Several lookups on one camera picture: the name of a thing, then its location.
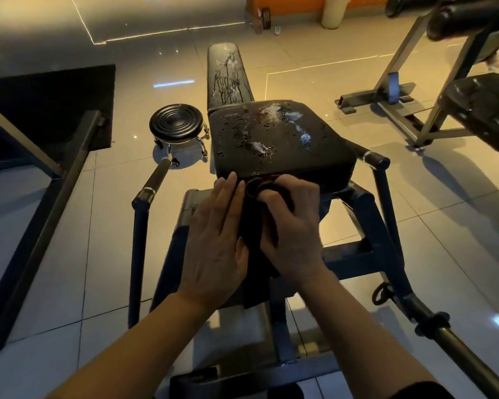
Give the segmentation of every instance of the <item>white trash bin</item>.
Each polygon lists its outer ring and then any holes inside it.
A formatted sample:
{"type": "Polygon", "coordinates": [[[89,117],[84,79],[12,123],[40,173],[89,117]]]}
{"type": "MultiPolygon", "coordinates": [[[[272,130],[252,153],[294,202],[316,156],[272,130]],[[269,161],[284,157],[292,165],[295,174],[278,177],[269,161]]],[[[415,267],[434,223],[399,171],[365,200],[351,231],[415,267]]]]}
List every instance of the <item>white trash bin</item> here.
{"type": "Polygon", "coordinates": [[[321,26],[327,29],[337,29],[344,18],[349,2],[350,0],[325,0],[321,26]]]}

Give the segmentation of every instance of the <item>orange wall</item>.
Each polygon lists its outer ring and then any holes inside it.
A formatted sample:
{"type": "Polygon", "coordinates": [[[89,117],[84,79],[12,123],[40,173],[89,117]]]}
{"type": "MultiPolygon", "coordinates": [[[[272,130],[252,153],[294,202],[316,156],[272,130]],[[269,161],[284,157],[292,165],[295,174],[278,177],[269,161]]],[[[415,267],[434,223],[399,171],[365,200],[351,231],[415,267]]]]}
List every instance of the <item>orange wall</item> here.
{"type": "MultiPolygon", "coordinates": [[[[384,5],[386,0],[351,0],[348,8],[384,5]]],[[[306,14],[322,11],[325,0],[246,0],[246,9],[257,16],[257,9],[269,7],[273,15],[306,14]]]]}

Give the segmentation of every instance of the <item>person's left hand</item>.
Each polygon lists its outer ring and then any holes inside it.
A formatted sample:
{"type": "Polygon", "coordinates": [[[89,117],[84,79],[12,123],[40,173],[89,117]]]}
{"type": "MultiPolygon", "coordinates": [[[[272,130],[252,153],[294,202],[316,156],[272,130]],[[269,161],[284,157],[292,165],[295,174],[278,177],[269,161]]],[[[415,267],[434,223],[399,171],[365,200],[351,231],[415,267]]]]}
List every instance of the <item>person's left hand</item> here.
{"type": "Polygon", "coordinates": [[[248,247],[237,239],[245,185],[232,172],[219,178],[190,221],[178,294],[217,310],[246,277],[248,247]]]}

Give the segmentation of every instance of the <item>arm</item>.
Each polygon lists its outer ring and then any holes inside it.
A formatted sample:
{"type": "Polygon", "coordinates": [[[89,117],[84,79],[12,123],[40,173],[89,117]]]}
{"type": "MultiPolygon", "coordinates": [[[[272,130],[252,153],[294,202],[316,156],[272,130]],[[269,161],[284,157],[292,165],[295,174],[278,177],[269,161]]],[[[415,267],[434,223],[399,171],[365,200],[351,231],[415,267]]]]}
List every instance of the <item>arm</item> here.
{"type": "Polygon", "coordinates": [[[48,395],[52,399],[151,399],[173,362],[246,276],[237,240],[245,185],[217,180],[190,224],[178,291],[48,395]]]}
{"type": "Polygon", "coordinates": [[[386,399],[415,382],[434,377],[340,284],[321,258],[319,188],[290,175],[277,180],[290,191],[291,213],[280,194],[259,195],[279,235],[273,246],[265,228],[261,248],[279,273],[295,286],[330,342],[355,398],[386,399]]]}

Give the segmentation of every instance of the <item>black floor mat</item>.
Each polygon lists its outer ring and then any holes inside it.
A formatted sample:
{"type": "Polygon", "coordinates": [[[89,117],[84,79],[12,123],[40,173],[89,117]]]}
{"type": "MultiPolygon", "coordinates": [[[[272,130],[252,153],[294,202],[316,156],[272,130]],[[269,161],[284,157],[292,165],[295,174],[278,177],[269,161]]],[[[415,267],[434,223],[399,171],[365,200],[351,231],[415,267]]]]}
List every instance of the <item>black floor mat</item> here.
{"type": "MultiPolygon", "coordinates": [[[[98,110],[110,123],[90,149],[111,147],[115,72],[105,65],[0,78],[0,113],[60,162],[83,113],[98,110]]],[[[0,138],[0,169],[26,163],[0,138]]]]}

